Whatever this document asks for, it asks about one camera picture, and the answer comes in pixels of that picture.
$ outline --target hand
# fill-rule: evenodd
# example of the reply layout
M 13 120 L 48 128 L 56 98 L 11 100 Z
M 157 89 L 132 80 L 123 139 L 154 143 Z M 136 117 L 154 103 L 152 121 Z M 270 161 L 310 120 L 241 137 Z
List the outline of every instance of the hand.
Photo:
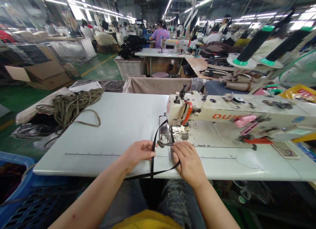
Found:
M 142 160 L 150 161 L 156 156 L 155 152 L 151 151 L 153 142 L 148 140 L 134 142 L 120 157 L 122 164 L 126 168 L 126 173 L 129 174 L 133 168 Z
M 208 182 L 202 162 L 194 146 L 187 141 L 176 142 L 171 147 L 174 151 L 173 159 L 182 178 L 192 187 L 199 187 Z

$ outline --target white bin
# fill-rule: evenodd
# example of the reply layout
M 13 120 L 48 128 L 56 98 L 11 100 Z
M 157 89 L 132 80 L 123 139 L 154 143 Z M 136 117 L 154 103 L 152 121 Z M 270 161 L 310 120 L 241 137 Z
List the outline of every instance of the white bin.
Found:
M 118 56 L 114 61 L 118 65 L 123 80 L 128 79 L 128 77 L 141 76 L 144 74 L 144 60 L 124 60 Z

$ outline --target stool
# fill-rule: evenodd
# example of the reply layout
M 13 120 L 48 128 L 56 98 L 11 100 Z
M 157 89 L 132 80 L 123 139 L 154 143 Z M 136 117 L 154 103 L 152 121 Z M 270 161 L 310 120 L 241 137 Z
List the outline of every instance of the stool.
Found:
M 151 75 L 153 78 L 170 78 L 170 75 L 165 72 L 158 72 Z

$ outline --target ruler marking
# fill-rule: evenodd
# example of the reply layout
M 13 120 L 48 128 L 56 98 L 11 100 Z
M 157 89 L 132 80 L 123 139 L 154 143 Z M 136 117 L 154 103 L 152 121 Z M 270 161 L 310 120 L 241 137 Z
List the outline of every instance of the ruler marking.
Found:
M 64 155 L 69 156 L 96 156 L 96 157 L 119 157 L 121 155 L 112 154 L 88 154 L 88 153 L 65 153 Z M 169 158 L 169 156 L 157 156 L 157 158 Z M 200 157 L 201 159 L 237 159 L 234 157 Z

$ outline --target blue plastic crate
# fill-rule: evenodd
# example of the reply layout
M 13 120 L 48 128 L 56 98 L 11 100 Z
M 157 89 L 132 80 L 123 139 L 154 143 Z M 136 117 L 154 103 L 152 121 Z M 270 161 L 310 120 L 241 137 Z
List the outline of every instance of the blue plastic crate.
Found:
M 27 169 L 34 164 L 31 158 L 0 152 L 0 165 L 7 162 Z M 23 200 L 0 207 L 0 228 L 47 228 L 75 200 L 76 194 L 66 194 L 78 188 L 72 179 L 28 171 L 6 202 Z

